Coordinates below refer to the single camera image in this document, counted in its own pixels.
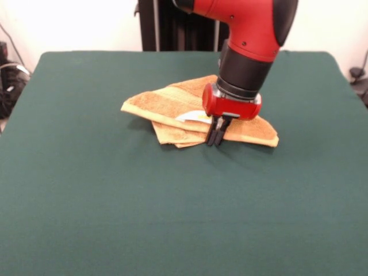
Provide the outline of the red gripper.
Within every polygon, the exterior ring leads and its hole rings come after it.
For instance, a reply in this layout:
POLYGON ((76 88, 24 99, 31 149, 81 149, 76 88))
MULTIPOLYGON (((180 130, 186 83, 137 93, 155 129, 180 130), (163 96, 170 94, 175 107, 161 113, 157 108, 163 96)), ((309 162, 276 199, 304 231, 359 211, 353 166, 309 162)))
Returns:
POLYGON ((231 97, 217 87, 208 83, 202 94, 202 106, 207 116, 212 116, 212 122, 206 136, 206 145, 220 146, 232 117, 239 120, 253 120, 262 108, 262 96, 258 94, 250 101, 231 97))

